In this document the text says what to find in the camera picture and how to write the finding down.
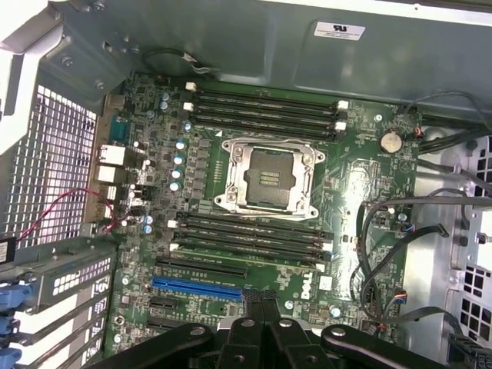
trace blue pcie slot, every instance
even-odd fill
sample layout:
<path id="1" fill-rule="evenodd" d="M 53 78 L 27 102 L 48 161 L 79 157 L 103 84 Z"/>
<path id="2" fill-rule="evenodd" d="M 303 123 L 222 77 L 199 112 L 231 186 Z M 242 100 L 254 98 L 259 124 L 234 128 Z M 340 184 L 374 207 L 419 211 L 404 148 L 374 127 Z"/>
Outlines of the blue pcie slot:
<path id="1" fill-rule="evenodd" d="M 227 298 L 229 300 L 241 300 L 241 288 L 225 287 L 218 284 L 184 281 L 167 277 L 153 277 L 152 287 L 163 290 L 186 292 L 189 294 L 202 294 L 215 298 Z"/>

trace ventilation grille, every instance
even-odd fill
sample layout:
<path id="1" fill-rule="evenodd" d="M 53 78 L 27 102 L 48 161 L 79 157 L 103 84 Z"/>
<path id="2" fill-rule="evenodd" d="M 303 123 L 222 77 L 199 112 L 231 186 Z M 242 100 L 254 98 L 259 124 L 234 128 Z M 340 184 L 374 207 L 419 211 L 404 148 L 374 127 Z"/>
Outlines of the ventilation grille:
<path id="1" fill-rule="evenodd" d="M 38 87 L 28 133 L 18 143 L 4 230 L 19 236 L 64 192 L 88 183 L 96 114 Z M 85 194 L 61 200 L 31 235 L 25 248 L 76 237 Z"/>
<path id="2" fill-rule="evenodd" d="M 487 291 L 492 286 L 491 273 L 468 265 L 464 279 L 466 292 L 461 302 L 460 322 L 468 328 L 468 337 L 489 347 L 492 309 Z"/>
<path id="3" fill-rule="evenodd" d="M 492 136 L 488 137 L 487 148 L 480 150 L 480 158 L 477 162 L 477 177 L 487 183 L 492 183 Z M 475 187 L 475 196 L 492 196 L 482 187 Z"/>

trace green circuit board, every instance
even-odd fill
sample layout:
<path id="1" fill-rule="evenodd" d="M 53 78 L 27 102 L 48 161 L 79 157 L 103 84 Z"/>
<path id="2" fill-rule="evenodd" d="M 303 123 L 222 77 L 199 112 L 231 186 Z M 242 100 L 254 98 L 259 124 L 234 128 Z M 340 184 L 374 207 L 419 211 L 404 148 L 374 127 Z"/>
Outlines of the green circuit board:
<path id="1" fill-rule="evenodd" d="M 216 327 L 223 317 L 242 314 L 242 303 L 234 299 L 153 288 L 151 281 L 156 276 L 232 288 L 274 289 L 284 315 L 317 328 L 329 324 L 363 328 L 367 320 L 351 292 L 355 290 L 357 296 L 361 282 L 359 274 L 351 281 L 358 265 L 357 211 L 361 204 L 370 206 L 374 201 L 413 194 L 418 154 L 414 133 L 420 127 L 420 116 L 405 118 L 397 105 L 215 81 L 196 81 L 197 91 L 187 91 L 185 82 L 136 75 L 125 89 L 126 109 L 113 117 L 110 140 L 128 146 L 143 142 L 146 158 L 155 163 L 132 171 L 128 179 L 128 184 L 149 189 L 145 199 L 129 200 L 125 194 L 121 202 L 144 208 L 154 221 L 151 230 L 144 231 L 142 223 L 118 229 L 120 265 L 105 353 L 115 354 L 183 322 Z M 163 94 L 167 94 L 164 110 L 160 109 Z M 340 100 L 347 105 L 341 106 Z M 187 102 L 193 106 L 184 110 Z M 322 126 L 320 121 L 330 124 Z M 393 153 L 381 148 L 388 134 L 400 139 L 396 144 L 390 142 L 397 146 Z M 310 206 L 316 215 L 305 220 L 262 215 L 242 218 L 218 204 L 217 196 L 230 184 L 232 151 L 224 145 L 231 139 L 257 140 L 263 145 L 257 152 L 275 148 L 270 156 L 263 152 L 262 158 L 277 155 L 274 159 L 279 160 L 279 167 L 283 165 L 280 143 L 296 148 L 304 145 L 321 153 L 323 160 L 313 165 L 310 189 Z M 178 141 L 184 148 L 176 148 Z M 181 164 L 175 164 L 176 156 L 183 159 Z M 173 170 L 179 170 L 179 178 L 173 177 Z M 284 178 L 284 173 L 272 174 L 271 170 L 260 173 L 264 188 L 280 186 L 277 177 Z M 170 189 L 171 183 L 177 191 Z M 259 191 L 256 196 L 264 195 Z M 377 214 L 370 233 L 372 262 L 382 259 L 395 240 L 403 237 L 410 226 L 407 219 L 407 208 Z M 253 235 L 244 233 L 256 228 Z M 261 242 L 266 242 L 259 239 L 264 237 L 262 232 L 270 232 L 268 247 L 280 250 L 280 257 L 247 245 L 262 248 Z M 290 258 L 293 250 L 298 253 Z M 322 253 L 323 259 L 307 262 L 297 258 L 310 250 Z M 184 268 L 179 263 L 161 263 L 170 258 L 189 263 Z M 194 269 L 193 263 L 210 265 L 212 270 L 214 266 L 235 268 L 236 273 Z M 395 287 L 402 286 L 403 273 L 404 254 L 400 253 L 377 280 L 384 301 L 394 296 Z M 397 308 L 390 314 L 397 314 Z M 391 328 L 384 338 L 396 341 L 397 332 Z"/>

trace red wire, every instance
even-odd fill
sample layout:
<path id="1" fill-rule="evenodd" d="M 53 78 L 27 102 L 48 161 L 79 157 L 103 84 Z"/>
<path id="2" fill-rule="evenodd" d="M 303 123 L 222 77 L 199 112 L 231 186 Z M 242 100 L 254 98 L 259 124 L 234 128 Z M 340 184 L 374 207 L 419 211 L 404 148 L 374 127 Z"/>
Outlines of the red wire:
<path id="1" fill-rule="evenodd" d="M 105 203 L 105 205 L 109 208 L 109 210 L 111 212 L 112 221 L 109 224 L 109 226 L 103 228 L 103 232 L 105 232 L 105 233 L 109 232 L 118 223 L 118 219 L 116 218 L 115 211 L 113 210 L 109 201 L 105 197 L 103 197 L 101 194 L 98 194 L 97 192 L 89 190 L 88 188 L 73 188 L 73 189 L 71 189 L 71 190 L 69 190 L 63 194 L 60 194 L 52 202 L 50 207 L 41 213 L 39 218 L 31 225 L 31 227 L 22 231 L 21 236 L 17 239 L 17 242 L 20 242 L 24 238 L 28 237 L 36 229 L 36 227 L 38 227 L 39 223 L 41 223 L 41 221 L 46 217 L 46 215 L 48 215 L 50 212 L 52 212 L 52 210 L 55 208 L 56 204 L 59 203 L 61 199 L 66 198 L 67 196 L 74 194 L 76 192 L 79 192 L 79 191 L 85 192 L 86 194 L 93 194 L 94 196 L 100 198 Z"/>

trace cpu socket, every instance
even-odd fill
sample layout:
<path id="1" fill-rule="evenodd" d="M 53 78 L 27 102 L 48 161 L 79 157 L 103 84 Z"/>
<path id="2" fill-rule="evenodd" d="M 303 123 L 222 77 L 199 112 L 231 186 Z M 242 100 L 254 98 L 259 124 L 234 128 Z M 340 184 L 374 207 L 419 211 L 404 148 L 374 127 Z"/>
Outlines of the cpu socket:
<path id="1" fill-rule="evenodd" d="M 311 206 L 314 165 L 325 155 L 294 140 L 234 138 L 224 141 L 228 151 L 225 193 L 215 204 L 231 213 L 292 221 L 316 218 Z"/>

